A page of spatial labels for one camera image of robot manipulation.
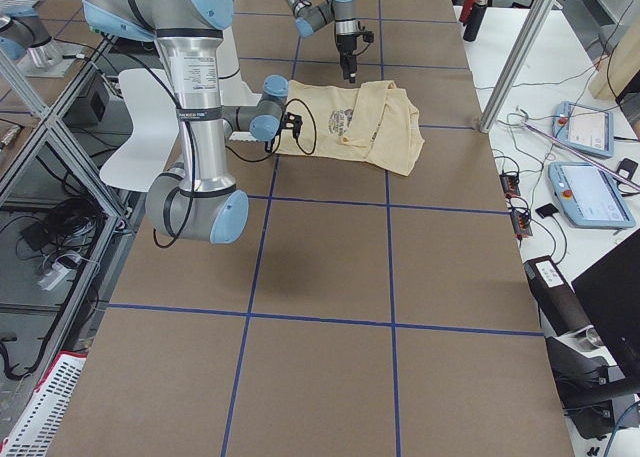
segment computer monitor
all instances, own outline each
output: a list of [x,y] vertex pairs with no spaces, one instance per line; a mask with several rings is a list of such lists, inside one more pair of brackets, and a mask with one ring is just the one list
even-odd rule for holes
[[585,270],[572,286],[625,378],[569,395],[569,405],[640,395],[640,231]]

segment white connector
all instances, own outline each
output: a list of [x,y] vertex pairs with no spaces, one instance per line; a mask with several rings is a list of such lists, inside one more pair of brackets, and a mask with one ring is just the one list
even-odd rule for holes
[[65,252],[64,255],[58,257],[38,281],[38,285],[42,290],[52,290],[58,285],[69,272],[76,269],[82,260],[82,256],[72,250]]

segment white table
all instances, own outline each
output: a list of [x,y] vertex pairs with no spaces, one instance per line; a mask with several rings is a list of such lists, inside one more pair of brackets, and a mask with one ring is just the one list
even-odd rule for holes
[[[492,92],[492,89],[485,88],[494,86],[498,80],[507,56],[526,19],[527,12],[527,10],[522,9],[489,8],[477,39],[474,42],[464,43],[469,68],[473,72],[478,99],[483,109]],[[592,67],[591,61],[566,18],[562,12],[554,10],[548,16],[536,39],[526,63],[518,75],[516,85],[520,83],[562,82],[568,77],[576,76],[586,71],[590,67]],[[514,87],[499,113],[499,120],[506,122],[508,114],[515,112],[517,109],[524,109],[531,118],[551,116],[555,113],[557,105],[564,100],[578,101],[578,103],[596,108],[615,106],[613,101],[597,100],[591,96],[586,86],[594,75],[594,71],[588,70],[579,77],[561,84]],[[619,109],[615,109],[613,115],[614,134],[619,137],[635,138],[635,134],[622,112]],[[515,116],[510,119],[512,123],[519,121],[519,118]],[[551,133],[551,118],[530,123],[547,133]],[[518,147],[525,152],[543,159],[551,149],[551,144],[542,137],[522,129],[516,128],[513,130]],[[507,126],[496,123],[489,135],[492,147],[497,150],[496,155],[502,155],[501,152],[503,152],[504,155],[516,160],[521,170],[540,169],[538,162],[515,149],[514,140]],[[623,157],[640,162],[640,144],[616,141],[614,156],[603,161],[603,163],[609,168],[615,169]],[[579,160],[559,148],[553,149],[550,159],[557,161]],[[513,163],[505,159],[497,159],[496,164],[499,170],[502,169],[503,163],[505,170],[515,170]],[[546,165],[542,178],[536,185],[539,175],[539,173],[521,175],[520,190],[531,209],[553,202]],[[640,198],[626,199],[626,203],[636,221],[640,223]],[[542,221],[542,219],[535,216],[535,213],[534,218],[544,224],[558,242],[558,250],[555,254],[555,259],[557,260],[562,255],[564,243],[558,226],[549,218]],[[636,226],[633,229],[618,232],[613,230],[577,229],[569,224],[562,212],[557,214],[556,218],[562,225],[568,240],[567,255],[559,265],[559,268],[569,282],[638,228]],[[553,249],[552,239],[544,230],[536,224],[533,224],[532,230],[533,237],[524,239],[520,248],[523,262],[542,255],[548,255]],[[604,352],[604,355],[612,361],[608,352]],[[607,441],[598,442],[595,439],[582,439],[569,419],[567,419],[567,426],[569,427],[576,456],[584,456],[594,446],[601,447],[600,455],[602,455]],[[621,431],[616,435],[610,457],[635,457],[638,455],[638,449],[640,449],[640,430]]]

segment folded cloth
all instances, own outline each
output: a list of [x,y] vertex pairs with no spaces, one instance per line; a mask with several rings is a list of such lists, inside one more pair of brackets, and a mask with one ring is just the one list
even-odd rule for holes
[[[401,175],[409,175],[420,155],[420,115],[404,89],[391,80],[367,82],[359,89],[317,87],[292,80],[289,100],[307,104],[316,121],[314,156],[369,162]],[[288,111],[302,115],[298,142],[285,132],[278,153],[305,155],[314,147],[309,112],[297,101]]]

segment black bottle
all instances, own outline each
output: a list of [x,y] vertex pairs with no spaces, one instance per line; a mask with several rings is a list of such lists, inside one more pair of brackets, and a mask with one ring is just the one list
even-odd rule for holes
[[480,24],[484,18],[484,13],[487,10],[487,3],[489,0],[476,0],[471,9],[469,20],[467,20],[467,27],[464,30],[462,38],[467,42],[473,42],[478,36],[478,30],[480,30]]

